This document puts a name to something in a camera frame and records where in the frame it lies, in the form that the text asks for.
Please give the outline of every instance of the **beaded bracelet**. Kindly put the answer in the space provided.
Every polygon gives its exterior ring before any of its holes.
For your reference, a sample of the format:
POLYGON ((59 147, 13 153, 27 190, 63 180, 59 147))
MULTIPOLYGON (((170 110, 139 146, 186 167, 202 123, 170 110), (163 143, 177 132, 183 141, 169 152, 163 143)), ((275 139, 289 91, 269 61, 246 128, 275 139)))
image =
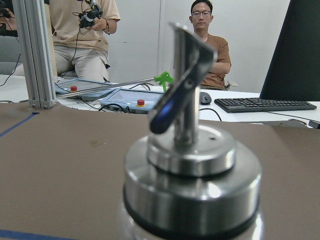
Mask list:
POLYGON ((106 17, 103 17, 103 19, 105 20, 106 26, 105 26, 105 29, 102 29, 102 31, 104 31, 106 34, 110 35, 110 32, 109 32, 109 22, 108 22, 108 20, 107 20, 106 17))

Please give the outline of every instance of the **computer mouse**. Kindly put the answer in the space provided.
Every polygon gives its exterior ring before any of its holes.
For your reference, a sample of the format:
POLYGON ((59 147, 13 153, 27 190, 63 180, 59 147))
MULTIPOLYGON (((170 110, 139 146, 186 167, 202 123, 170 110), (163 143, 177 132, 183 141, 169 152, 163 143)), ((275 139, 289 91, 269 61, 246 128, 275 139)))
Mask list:
POLYGON ((211 103, 212 99, 209 95, 209 93, 206 93, 204 91, 201 91, 199 94, 199 102, 201 105, 209 105, 211 103))

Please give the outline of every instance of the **red button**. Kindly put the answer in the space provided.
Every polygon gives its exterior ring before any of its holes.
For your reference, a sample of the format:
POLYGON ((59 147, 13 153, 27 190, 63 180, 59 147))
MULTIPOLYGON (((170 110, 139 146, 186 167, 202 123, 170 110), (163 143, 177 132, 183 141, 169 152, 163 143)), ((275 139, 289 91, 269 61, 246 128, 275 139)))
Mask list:
POLYGON ((78 90, 77 86, 71 86, 70 87, 70 92, 74 92, 74 91, 77 91, 77 90, 78 90))
POLYGON ((137 106, 140 106, 140 107, 144 106, 144 105, 145 105, 145 100, 143 100, 143 99, 137 100, 137 101, 136 101, 136 105, 137 105, 137 106))

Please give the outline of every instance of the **blue tape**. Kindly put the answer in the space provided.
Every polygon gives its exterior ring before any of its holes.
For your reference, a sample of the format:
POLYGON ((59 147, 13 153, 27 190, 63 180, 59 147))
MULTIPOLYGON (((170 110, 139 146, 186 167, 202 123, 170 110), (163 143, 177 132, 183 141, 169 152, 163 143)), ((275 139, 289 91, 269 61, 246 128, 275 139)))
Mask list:
POLYGON ((35 115, 39 114, 39 112, 33 112, 31 113, 30 116, 28 116, 26 119, 18 122, 16 125, 13 125, 12 127, 10 127, 9 129, 5 130, 4 132, 0 133, 0 138, 3 137, 4 135, 6 135, 7 133, 9 133, 10 131, 12 131, 13 129, 19 127, 21 124, 24 124, 26 121, 28 121, 29 119, 33 118, 35 115))
POLYGON ((0 237, 6 239, 18 239, 18 240, 76 240, 71 238, 55 237, 39 235, 20 231, 10 231, 0 229, 0 237))

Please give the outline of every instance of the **keyboard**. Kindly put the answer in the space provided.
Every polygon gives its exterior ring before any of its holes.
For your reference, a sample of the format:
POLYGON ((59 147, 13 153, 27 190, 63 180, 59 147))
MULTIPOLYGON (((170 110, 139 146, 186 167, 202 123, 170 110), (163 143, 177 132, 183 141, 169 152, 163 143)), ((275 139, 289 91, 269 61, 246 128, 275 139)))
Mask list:
POLYGON ((214 100, 227 113, 311 110, 317 106, 307 101, 266 100, 258 97, 217 98, 214 100))

